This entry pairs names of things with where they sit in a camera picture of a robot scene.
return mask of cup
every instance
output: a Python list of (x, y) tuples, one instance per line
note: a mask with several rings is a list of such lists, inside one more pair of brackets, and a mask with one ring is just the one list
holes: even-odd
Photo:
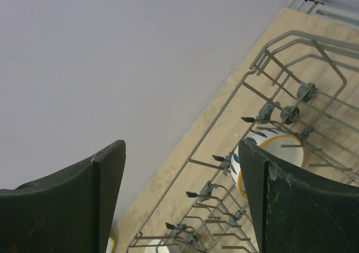
[(176, 245), (161, 246), (162, 244), (163, 242), (160, 239), (152, 240), (149, 247), (146, 247), (145, 253), (181, 253), (181, 250)]
[[(285, 134), (279, 130), (266, 129), (256, 131), (245, 139), (253, 142), (255, 145), (271, 153), (277, 158), (283, 159), (298, 167), (303, 167), (304, 149), (301, 147), (301, 140), (296, 138), (294, 135)], [(282, 147), (282, 145), (289, 145), (293, 147)], [(234, 150), (231, 159), (231, 176), (241, 195), (246, 199), (247, 196), (242, 179), (238, 146)]]

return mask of dishwasher rack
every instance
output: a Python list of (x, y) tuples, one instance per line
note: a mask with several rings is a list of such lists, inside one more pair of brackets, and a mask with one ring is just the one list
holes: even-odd
[[(299, 58), (295, 58), (289, 63), (282, 63), (278, 58), (280, 57), (280, 54), (298, 44), (303, 46), (303, 50), (308, 48), (310, 51), (304, 53)], [(347, 86), (347, 79), (339, 68), (350, 70), (355, 73), (359, 73), (359, 68), (339, 59), (331, 59), (328, 55), (329, 53), (332, 54), (333, 57), (359, 59), (359, 45), (301, 31), (288, 31), (265, 44), (250, 65), (250, 71), (244, 74), (243, 78), (236, 85), (229, 98), (225, 101), (218, 114), (215, 116), (199, 142), (195, 145), (180, 170), (156, 203), (155, 207), (153, 207), (153, 210), (144, 220), (139, 232), (128, 245), (127, 252), (132, 252), (135, 248), (143, 249), (148, 247), (148, 243), (153, 239), (162, 241), (161, 245), (154, 246), (158, 248), (158, 252), (160, 252), (159, 248), (161, 246), (169, 245), (177, 245), (181, 249), (181, 252), (215, 252), (214, 249), (218, 248), (216, 246), (219, 246), (219, 242), (228, 237), (232, 239), (232, 242), (221, 243), (221, 250), (236, 249), (237, 251), (239, 250), (238, 252), (258, 252), (256, 242), (248, 237), (241, 226), (241, 224), (244, 224), (245, 222), (251, 223), (248, 203), (244, 201), (244, 203), (240, 204), (238, 200), (240, 198), (243, 199), (243, 197), (239, 195), (235, 185), (226, 187), (225, 185), (214, 182), (216, 177), (222, 175), (226, 176), (227, 173), (230, 172), (229, 166), (232, 153), (238, 143), (225, 157), (213, 155), (213, 158), (218, 162), (217, 165), (201, 162), (192, 158), (216, 124), (219, 117), (225, 111), (228, 104), (237, 94), (238, 90), (242, 88), (247, 88), (250, 92), (259, 96), (265, 101), (265, 104), (258, 111), (256, 117), (245, 117), (245, 114), (243, 114), (241, 119), (248, 124), (248, 129), (240, 139), (245, 138), (249, 133), (254, 132), (255, 129), (266, 128), (275, 128), (296, 135), (302, 141), (306, 151), (320, 159), (317, 160), (316, 163), (307, 163), (307, 168), (309, 170), (311, 168), (316, 168), (316, 170), (331, 168), (333, 172), (339, 172), (345, 177), (346, 180), (341, 182), (346, 184), (359, 182), (359, 170), (355, 169), (355, 166), (349, 167), (346, 163), (340, 162), (333, 156), (333, 153), (331, 153), (331, 151), (334, 151), (335, 154), (342, 153), (346, 155), (346, 158), (350, 158), (351, 161), (354, 160), (354, 162), (358, 162), (358, 151), (355, 151), (355, 149), (348, 145), (344, 145), (329, 136), (326, 131), (323, 130), (325, 127), (318, 127), (319, 124), (323, 123), (323, 119), (328, 119), (330, 123), (334, 123), (336, 128), (339, 128), (341, 131), (349, 130), (351, 134), (355, 134), (356, 137), (359, 133), (359, 129), (356, 125), (345, 121), (345, 119), (338, 118), (337, 113), (329, 111), (329, 107), (336, 104), (336, 106), (338, 106), (336, 110), (345, 107), (346, 112), (354, 114), (354, 117), (359, 117), (359, 108), (357, 106), (338, 98)], [(306, 59), (315, 59), (329, 64), (335, 73), (335, 77), (340, 80), (339, 88), (336, 89), (334, 93), (323, 91), (321, 89), (321, 84), (316, 84), (315, 80), (303, 82), (297, 77), (295, 72), (290, 70), (291, 67)], [(279, 67), (279, 72), (272, 76), (267, 68), (269, 68), (270, 64), (273, 65), (273, 63)], [(247, 82), (249, 77), (266, 78), (271, 85), (277, 89), (271, 96), (266, 96)], [(297, 91), (294, 91), (294, 93), (286, 88), (286, 84), (289, 80), (296, 83)], [(277, 96), (280, 93), (285, 97), (289, 97), (290, 100), (293, 101), (293, 104), (282, 107), (281, 102), (277, 101)], [(316, 97), (319, 95), (326, 99), (326, 103), (322, 107), (318, 107), (315, 104)], [(310, 117), (309, 121), (308, 119), (305, 120), (301, 118), (300, 109), (302, 108), (306, 108), (310, 114), (310, 116), (306, 116), (306, 118)], [(280, 112), (280, 119), (273, 118), (272, 113), (274, 110)], [(300, 130), (295, 130), (293, 125), (300, 125)], [(317, 138), (325, 140), (329, 145), (321, 147), (318, 145), (318, 142), (311, 141), (309, 137), (312, 134), (315, 134)], [(179, 222), (176, 224), (165, 223), (168, 229), (166, 235), (146, 236), (145, 233), (142, 232), (144, 226), (154, 214), (156, 208), (164, 199), (169, 189), (173, 186), (175, 180), (189, 164), (199, 164), (207, 168), (215, 169), (215, 173), (212, 177), (209, 177), (208, 182), (200, 192), (186, 192), (189, 198), (194, 198), (194, 202), (188, 207), (187, 212), (184, 213)], [(205, 217), (197, 216), (195, 213), (191, 214), (195, 209), (208, 211), (208, 214)], [(197, 227), (193, 227), (188, 223), (191, 222), (191, 220), (197, 220), (200, 224)]]

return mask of white bowl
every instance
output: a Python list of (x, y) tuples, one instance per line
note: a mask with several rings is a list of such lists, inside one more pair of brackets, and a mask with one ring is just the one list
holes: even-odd
[[(296, 166), (303, 167), (304, 150), (303, 147), (282, 148), (281, 145), (302, 145), (302, 142), (294, 135), (285, 134), (278, 130), (260, 130), (245, 138), (258, 145), (265, 151), (277, 158), (283, 159)], [(244, 198), (247, 198), (238, 156), (238, 146), (233, 152), (231, 159), (231, 176), (234, 184)]]
[(159, 239), (152, 240), (149, 243), (149, 247), (146, 247), (145, 253), (181, 253), (181, 250), (176, 245), (170, 246), (153, 246), (153, 245), (162, 245), (163, 242)]

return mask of rack wheel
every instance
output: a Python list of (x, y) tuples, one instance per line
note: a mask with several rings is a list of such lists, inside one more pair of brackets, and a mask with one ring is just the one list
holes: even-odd
[(303, 98), (303, 102), (307, 103), (316, 95), (316, 87), (314, 83), (303, 84), (297, 90), (297, 97)]
[(289, 114), (289, 116), (287, 117), (287, 119), (284, 121), (284, 124), (292, 124), (296, 117), (299, 116), (299, 108), (296, 107), (293, 111), (291, 111), (292, 106), (286, 106), (283, 108), (283, 110), (280, 113), (280, 117), (281, 119), (285, 119), (285, 117), (287, 116), (287, 114)]

